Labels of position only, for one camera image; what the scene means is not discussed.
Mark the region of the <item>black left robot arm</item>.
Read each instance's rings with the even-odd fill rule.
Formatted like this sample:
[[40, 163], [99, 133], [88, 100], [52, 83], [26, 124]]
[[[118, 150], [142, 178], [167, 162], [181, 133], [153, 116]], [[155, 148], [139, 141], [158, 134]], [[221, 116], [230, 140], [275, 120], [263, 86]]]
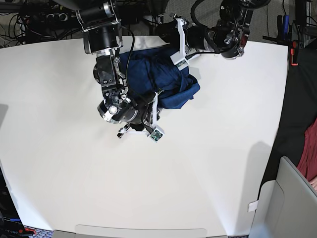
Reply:
[[191, 21], [177, 14], [172, 21], [157, 26], [156, 34], [166, 43], [178, 48], [171, 56], [174, 64], [188, 61], [202, 54], [222, 55], [226, 59], [240, 57], [250, 35], [254, 10], [269, 4], [267, 0], [223, 0], [219, 7], [219, 20], [208, 27], [196, 17], [197, 0], [191, 6]]

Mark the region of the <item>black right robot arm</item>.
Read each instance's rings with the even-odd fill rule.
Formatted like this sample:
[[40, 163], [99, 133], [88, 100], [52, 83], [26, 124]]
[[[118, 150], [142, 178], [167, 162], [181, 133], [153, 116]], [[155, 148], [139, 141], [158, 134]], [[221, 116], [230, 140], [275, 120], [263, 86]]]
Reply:
[[134, 91], [129, 84], [128, 69], [120, 68], [123, 27], [117, 2], [59, 0], [58, 3], [75, 11], [83, 32], [84, 51], [96, 56], [93, 74], [103, 95], [97, 107], [100, 116], [112, 124], [126, 123], [119, 130], [119, 136], [127, 133], [129, 128], [152, 133], [158, 116], [158, 95], [155, 92], [141, 95]]

